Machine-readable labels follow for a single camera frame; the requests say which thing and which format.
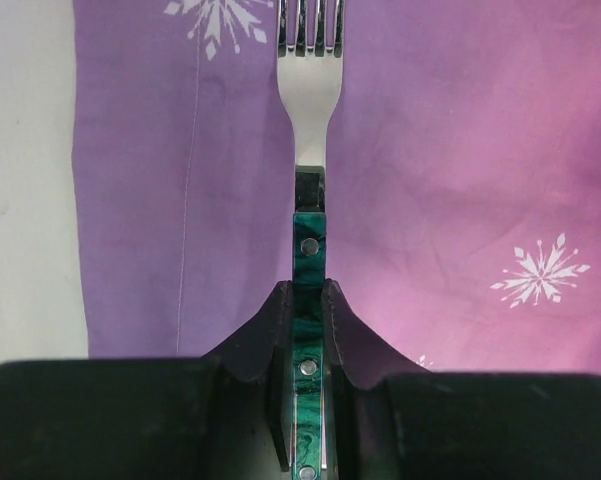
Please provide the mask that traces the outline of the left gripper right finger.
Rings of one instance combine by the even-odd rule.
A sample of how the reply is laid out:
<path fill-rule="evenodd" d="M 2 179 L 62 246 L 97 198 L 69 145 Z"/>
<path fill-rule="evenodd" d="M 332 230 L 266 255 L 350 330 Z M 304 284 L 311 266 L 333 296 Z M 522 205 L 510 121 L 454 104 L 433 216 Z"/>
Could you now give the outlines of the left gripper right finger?
<path fill-rule="evenodd" d="M 601 376 L 435 373 L 365 325 L 327 281 L 333 479 L 601 479 Z"/>

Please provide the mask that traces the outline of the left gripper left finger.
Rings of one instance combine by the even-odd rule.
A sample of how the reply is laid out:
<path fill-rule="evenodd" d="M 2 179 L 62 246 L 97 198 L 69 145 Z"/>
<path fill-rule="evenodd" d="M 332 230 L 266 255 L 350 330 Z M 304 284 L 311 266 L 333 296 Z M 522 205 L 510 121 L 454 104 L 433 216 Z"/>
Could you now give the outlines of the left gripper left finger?
<path fill-rule="evenodd" d="M 0 479 L 279 479 L 292 289 L 208 354 L 0 364 Z"/>

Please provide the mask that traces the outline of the purple Frozen placemat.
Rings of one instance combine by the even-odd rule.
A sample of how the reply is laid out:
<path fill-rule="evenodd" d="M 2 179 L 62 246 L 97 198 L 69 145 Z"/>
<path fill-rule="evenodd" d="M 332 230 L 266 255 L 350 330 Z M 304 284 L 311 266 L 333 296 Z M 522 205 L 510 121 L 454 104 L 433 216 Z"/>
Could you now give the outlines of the purple Frozen placemat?
<path fill-rule="evenodd" d="M 198 356 L 290 275 L 272 1 L 78 1 L 92 356 Z M 435 369 L 601 374 L 601 1 L 350 1 L 328 273 Z"/>

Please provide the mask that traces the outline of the green handled fork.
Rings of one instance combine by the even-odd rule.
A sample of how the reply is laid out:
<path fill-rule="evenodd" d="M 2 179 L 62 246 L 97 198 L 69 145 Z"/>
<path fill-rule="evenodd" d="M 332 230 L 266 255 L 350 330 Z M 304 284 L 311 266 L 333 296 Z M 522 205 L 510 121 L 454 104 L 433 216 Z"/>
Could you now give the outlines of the green handled fork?
<path fill-rule="evenodd" d="M 281 1 L 277 86 L 294 138 L 292 453 L 294 479 L 322 475 L 326 159 L 343 77 L 343 1 Z"/>

